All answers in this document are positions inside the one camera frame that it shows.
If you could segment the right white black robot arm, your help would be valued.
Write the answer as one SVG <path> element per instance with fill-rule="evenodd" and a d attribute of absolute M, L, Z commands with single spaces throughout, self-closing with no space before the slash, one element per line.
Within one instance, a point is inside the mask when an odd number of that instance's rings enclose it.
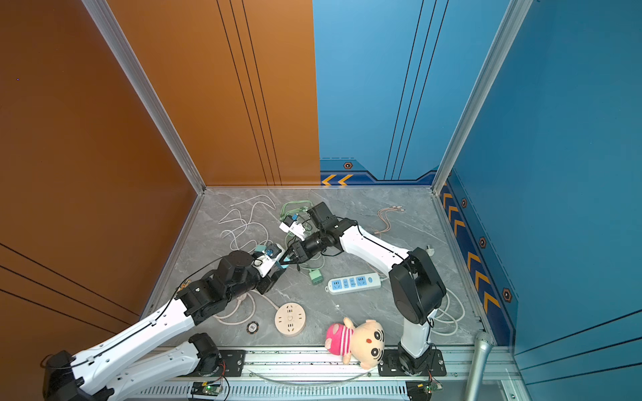
<path fill-rule="evenodd" d="M 297 236 L 279 262 L 300 265 L 331 247 L 359 257 L 388 277 L 397 310 L 404 319 L 398 345 L 399 366 L 409 375 L 422 374 L 429 364 L 433 319 L 446 297 L 446 286 L 428 252 L 408 251 L 369 234 L 356 220 L 334 215 L 324 203 L 309 212 L 315 232 Z M 346 317 L 330 325 L 324 347 L 343 364 L 359 362 L 371 370 L 385 360 L 386 332 L 381 323 Z"/>

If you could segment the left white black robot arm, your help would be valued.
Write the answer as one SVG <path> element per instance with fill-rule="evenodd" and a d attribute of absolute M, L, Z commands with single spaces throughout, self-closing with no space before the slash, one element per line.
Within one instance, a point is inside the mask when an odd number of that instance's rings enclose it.
<path fill-rule="evenodd" d="M 188 275 L 158 310 L 114 337 L 76 354 L 43 361 L 46 400 L 125 400 L 154 384 L 195 372 L 217 371 L 221 355 L 211 337 L 197 333 L 177 348 L 150 352 L 222 312 L 256 290 L 265 293 L 289 265 L 284 251 L 233 251 Z"/>

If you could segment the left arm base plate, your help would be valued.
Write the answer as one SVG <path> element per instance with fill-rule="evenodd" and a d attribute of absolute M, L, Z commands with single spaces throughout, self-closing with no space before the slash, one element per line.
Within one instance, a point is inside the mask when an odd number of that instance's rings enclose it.
<path fill-rule="evenodd" d="M 188 377 L 240 378 L 247 352 L 242 349 L 224 349 L 199 359 L 197 367 Z"/>

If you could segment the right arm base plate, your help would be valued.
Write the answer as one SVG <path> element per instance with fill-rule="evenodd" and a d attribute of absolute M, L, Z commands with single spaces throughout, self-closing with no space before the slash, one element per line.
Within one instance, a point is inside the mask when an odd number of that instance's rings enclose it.
<path fill-rule="evenodd" d="M 386 349 L 378 365 L 381 377 L 421 376 L 446 377 L 446 362 L 441 350 L 429 348 L 418 359 L 404 349 Z"/>

